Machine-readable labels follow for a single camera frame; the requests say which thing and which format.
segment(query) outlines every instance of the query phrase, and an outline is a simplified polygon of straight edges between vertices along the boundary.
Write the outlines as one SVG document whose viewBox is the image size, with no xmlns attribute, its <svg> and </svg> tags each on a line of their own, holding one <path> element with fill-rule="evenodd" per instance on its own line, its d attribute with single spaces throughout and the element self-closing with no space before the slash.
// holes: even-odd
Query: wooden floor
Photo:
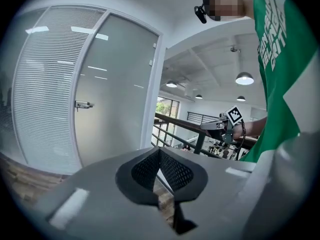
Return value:
<svg viewBox="0 0 320 240">
<path fill-rule="evenodd" d="M 54 174 L 29 168 L 0 153 L 0 170 L 3 179 L 21 202 L 32 207 L 38 198 L 67 179 L 68 175 Z M 153 192 L 159 196 L 159 210 L 172 227 L 174 218 L 174 197 L 156 178 Z"/>
</svg>

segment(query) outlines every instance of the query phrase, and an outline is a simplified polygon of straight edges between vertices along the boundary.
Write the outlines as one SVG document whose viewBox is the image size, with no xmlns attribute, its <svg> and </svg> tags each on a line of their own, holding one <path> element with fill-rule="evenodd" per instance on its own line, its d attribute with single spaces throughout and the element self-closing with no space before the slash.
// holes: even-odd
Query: hand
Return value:
<svg viewBox="0 0 320 240">
<path fill-rule="evenodd" d="M 242 125 L 237 124 L 232 130 L 233 139 L 239 139 L 243 135 Z"/>
</svg>

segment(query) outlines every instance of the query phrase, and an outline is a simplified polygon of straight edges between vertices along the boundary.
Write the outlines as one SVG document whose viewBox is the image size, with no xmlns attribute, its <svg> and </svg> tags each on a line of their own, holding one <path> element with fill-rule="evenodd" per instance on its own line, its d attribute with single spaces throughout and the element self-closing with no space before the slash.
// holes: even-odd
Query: qr code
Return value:
<svg viewBox="0 0 320 240">
<path fill-rule="evenodd" d="M 233 106 L 226 113 L 233 125 L 235 125 L 238 121 L 242 119 L 242 115 L 240 114 L 240 111 L 237 108 L 237 106 Z"/>
</svg>

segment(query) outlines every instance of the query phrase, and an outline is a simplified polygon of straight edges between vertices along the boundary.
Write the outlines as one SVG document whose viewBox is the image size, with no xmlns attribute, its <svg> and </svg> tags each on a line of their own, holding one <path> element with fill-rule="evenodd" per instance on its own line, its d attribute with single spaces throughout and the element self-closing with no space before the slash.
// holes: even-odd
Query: glass door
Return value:
<svg viewBox="0 0 320 240">
<path fill-rule="evenodd" d="M 83 166 L 137 150 L 158 36 L 110 15 L 82 63 L 74 123 Z M 92 107 L 86 109 L 86 103 Z"/>
</svg>

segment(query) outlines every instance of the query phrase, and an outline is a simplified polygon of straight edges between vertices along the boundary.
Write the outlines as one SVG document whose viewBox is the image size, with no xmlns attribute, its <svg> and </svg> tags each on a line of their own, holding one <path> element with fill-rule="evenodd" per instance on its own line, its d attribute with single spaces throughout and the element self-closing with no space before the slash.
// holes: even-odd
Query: frosted glass panel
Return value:
<svg viewBox="0 0 320 240">
<path fill-rule="evenodd" d="M 86 54 L 76 100 L 75 133 L 84 166 L 140 147 L 149 78 L 158 36 L 126 19 L 109 16 Z"/>
<path fill-rule="evenodd" d="M 25 164 L 12 121 L 12 83 L 21 49 L 32 29 L 45 10 L 36 10 L 16 17 L 3 37 L 0 47 L 0 153 Z"/>
<path fill-rule="evenodd" d="M 13 112 L 16 134 L 29 166 L 57 174 L 80 169 L 69 116 L 74 68 L 102 10 L 51 7 L 28 29 L 16 70 Z"/>
</svg>

